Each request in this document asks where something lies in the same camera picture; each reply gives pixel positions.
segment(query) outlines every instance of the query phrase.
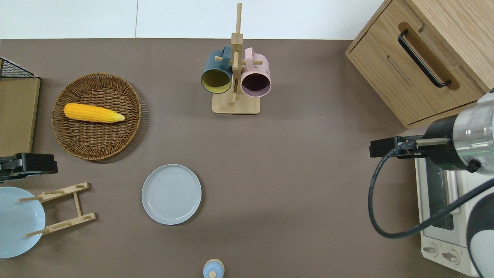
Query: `mug handle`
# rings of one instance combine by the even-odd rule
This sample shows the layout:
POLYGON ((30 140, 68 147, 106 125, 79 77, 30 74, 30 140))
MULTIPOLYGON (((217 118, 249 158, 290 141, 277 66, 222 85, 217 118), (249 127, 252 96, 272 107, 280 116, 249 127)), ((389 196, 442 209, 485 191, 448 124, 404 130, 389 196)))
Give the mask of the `mug handle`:
POLYGON ((246 68, 248 71, 254 70, 252 56, 254 56, 254 49, 252 49, 251 47, 246 48, 246 58, 244 59, 244 61, 246 62, 246 68))
POLYGON ((230 66, 230 59, 232 58, 232 48, 225 46, 223 48, 223 60, 220 63, 221 68, 228 68, 230 66))

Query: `round woven basket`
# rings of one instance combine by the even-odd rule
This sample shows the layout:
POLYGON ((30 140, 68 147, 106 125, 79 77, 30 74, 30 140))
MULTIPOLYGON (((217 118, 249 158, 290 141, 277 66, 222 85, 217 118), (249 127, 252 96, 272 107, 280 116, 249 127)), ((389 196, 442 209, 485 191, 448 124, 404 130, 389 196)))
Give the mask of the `round woven basket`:
POLYGON ((51 126, 58 143, 69 154, 101 160, 119 153, 132 141, 141 115, 141 101, 129 82, 108 73, 92 73, 72 81, 60 93, 51 115, 51 126), (125 120, 94 123, 69 119, 63 112, 67 103, 111 109, 125 116, 125 120))

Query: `wooden base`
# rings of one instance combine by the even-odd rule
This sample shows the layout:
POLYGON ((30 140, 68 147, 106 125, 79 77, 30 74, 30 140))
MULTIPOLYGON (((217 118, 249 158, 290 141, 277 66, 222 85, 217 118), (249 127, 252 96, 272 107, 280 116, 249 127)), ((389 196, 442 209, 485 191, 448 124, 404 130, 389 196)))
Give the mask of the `wooden base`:
POLYGON ((78 185, 65 187, 65 188, 62 188, 59 190, 43 192, 40 195, 35 196, 35 197, 19 199, 19 202, 39 200, 41 203, 44 203, 44 202, 48 202, 48 201, 69 195, 69 194, 73 194, 74 200, 76 202, 76 210, 77 210, 77 215, 78 215, 77 217, 69 219, 69 220, 61 221, 61 222, 55 223, 55 224, 50 225, 50 226, 46 226, 46 227, 44 227, 44 229, 36 231, 36 232, 30 232, 30 233, 26 234, 25 237, 29 237, 29 236, 32 236, 32 235, 35 235, 38 233, 47 234, 47 233, 51 233, 51 232, 56 232, 56 231, 61 230, 61 229, 65 229, 65 228, 72 227, 72 226, 80 224, 80 223, 84 223, 84 222, 89 221, 89 220, 96 219, 96 214, 94 212, 88 213, 85 215, 82 215, 82 212, 81 212, 81 205, 79 204, 79 197, 77 196, 77 192, 84 190, 84 189, 88 189, 88 188, 89 188, 88 183, 81 183, 78 185))
POLYGON ((237 93, 235 103, 233 99, 234 86, 226 93, 214 94, 212 109, 216 114, 255 115, 261 111, 261 98, 251 97, 242 91, 237 93))

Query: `pink mug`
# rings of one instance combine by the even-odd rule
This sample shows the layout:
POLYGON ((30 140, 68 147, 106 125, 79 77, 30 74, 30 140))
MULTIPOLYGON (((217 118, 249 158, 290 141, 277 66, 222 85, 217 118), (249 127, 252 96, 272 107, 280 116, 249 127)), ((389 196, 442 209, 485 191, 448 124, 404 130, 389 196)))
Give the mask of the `pink mug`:
POLYGON ((240 88, 248 96, 265 96, 271 90, 268 59, 262 54, 254 53, 249 47, 246 49, 245 62, 240 77, 240 88), (254 61, 262 61, 262 65, 254 65, 254 61))

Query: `yellow corn cob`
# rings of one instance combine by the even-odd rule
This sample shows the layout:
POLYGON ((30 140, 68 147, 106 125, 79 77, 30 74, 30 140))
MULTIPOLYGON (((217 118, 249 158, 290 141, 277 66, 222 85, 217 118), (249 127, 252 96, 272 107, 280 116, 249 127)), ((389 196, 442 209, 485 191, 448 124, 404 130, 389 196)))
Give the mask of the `yellow corn cob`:
POLYGON ((113 110, 79 103, 67 103, 63 112, 70 119, 88 122, 114 123, 125 120, 123 115, 113 110))

